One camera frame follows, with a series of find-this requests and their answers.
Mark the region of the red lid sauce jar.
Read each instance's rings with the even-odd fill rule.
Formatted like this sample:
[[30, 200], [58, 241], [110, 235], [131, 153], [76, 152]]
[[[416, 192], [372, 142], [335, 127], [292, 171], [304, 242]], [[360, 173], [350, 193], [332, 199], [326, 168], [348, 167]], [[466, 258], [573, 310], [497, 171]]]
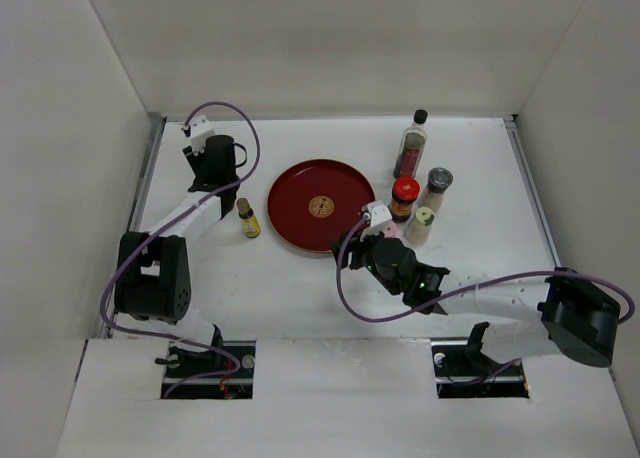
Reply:
[[419, 194], [420, 185], [414, 178], [402, 176], [394, 181], [389, 210], [395, 223], [403, 223], [410, 218]]

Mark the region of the tall dark vinegar bottle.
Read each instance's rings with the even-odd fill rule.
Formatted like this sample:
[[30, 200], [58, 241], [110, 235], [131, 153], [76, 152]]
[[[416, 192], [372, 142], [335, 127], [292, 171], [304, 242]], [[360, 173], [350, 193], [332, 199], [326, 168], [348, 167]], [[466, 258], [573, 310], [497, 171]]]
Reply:
[[393, 170], [393, 177], [414, 178], [427, 142], [425, 123], [428, 112], [418, 109], [414, 112], [412, 124], [404, 130]]

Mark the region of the grey lid salt grinder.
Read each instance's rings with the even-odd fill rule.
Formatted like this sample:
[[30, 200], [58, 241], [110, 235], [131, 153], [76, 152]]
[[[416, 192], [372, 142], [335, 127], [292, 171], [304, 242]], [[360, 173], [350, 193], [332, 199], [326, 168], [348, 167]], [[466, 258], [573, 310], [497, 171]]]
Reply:
[[427, 207], [437, 213], [442, 206], [444, 194], [453, 183], [453, 174], [442, 167], [432, 168], [419, 199], [419, 207]]

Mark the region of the pink lid spice shaker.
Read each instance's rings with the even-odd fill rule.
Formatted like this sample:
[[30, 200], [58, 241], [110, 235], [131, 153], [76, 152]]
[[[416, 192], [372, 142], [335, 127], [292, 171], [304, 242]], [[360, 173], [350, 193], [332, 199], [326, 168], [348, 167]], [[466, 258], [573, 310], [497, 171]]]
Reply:
[[395, 238], [397, 235], [397, 225], [395, 222], [390, 222], [384, 229], [384, 236], [386, 238]]

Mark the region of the green lid spice shaker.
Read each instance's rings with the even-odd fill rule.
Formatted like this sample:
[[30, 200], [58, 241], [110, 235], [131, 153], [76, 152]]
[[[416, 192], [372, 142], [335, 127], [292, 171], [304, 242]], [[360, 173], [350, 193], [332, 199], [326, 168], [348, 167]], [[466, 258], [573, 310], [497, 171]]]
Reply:
[[430, 236], [434, 220], [435, 213], [431, 208], [419, 207], [406, 226], [404, 237], [411, 244], [424, 245]]

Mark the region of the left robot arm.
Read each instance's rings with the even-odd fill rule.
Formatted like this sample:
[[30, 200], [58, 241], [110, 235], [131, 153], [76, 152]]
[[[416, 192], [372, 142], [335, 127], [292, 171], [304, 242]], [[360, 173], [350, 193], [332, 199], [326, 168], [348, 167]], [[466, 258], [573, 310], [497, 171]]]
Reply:
[[246, 148], [228, 135], [212, 135], [204, 148], [183, 149], [194, 180], [186, 198], [147, 231], [127, 232], [118, 263], [131, 263], [115, 284], [114, 310], [121, 333], [176, 340], [190, 364], [206, 377], [224, 365], [219, 329], [191, 306], [188, 247], [232, 211], [239, 189], [236, 151]]

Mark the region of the yellow label small bottle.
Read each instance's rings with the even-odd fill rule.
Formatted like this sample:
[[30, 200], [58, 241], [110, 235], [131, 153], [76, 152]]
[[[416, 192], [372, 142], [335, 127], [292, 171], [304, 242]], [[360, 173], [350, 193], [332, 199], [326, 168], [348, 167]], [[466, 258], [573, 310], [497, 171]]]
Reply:
[[261, 228], [249, 201], [246, 198], [238, 198], [236, 207], [241, 220], [243, 235], [247, 238], [258, 237]]

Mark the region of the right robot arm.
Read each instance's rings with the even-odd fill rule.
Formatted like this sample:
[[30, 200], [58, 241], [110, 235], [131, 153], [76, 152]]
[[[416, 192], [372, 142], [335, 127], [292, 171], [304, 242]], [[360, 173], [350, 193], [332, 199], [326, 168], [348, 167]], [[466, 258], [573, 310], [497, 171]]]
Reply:
[[563, 355], [594, 368], [612, 364], [619, 301], [629, 296], [616, 285], [568, 268], [530, 271], [486, 279], [458, 277], [420, 262], [397, 238], [344, 233], [333, 242], [336, 269], [364, 269], [406, 314], [478, 315], [464, 362], [483, 374], [496, 365], [528, 357]]

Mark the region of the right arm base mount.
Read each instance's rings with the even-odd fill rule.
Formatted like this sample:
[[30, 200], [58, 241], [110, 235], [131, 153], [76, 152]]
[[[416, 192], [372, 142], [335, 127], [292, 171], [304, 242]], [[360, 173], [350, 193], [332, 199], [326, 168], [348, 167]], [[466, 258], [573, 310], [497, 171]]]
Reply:
[[488, 322], [475, 325], [466, 339], [431, 342], [436, 393], [440, 399], [529, 398], [520, 360], [497, 363], [481, 353]]

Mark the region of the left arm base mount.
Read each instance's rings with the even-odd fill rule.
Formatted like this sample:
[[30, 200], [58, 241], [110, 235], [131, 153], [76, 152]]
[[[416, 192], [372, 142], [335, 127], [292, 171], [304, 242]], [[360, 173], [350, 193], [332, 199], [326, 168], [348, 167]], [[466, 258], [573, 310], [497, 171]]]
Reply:
[[155, 363], [163, 369], [160, 398], [170, 400], [248, 400], [253, 397], [256, 370], [255, 341], [220, 343], [221, 348], [240, 363], [210, 351], [196, 352], [174, 344]]

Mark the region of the red round tray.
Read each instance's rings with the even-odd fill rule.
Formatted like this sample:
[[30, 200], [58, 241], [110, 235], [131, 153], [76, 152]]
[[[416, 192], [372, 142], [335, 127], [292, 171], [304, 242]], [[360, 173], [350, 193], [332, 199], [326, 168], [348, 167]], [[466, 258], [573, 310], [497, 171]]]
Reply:
[[287, 244], [311, 253], [330, 245], [376, 200], [374, 188], [356, 168], [331, 159], [311, 159], [285, 170], [266, 202], [269, 222]]

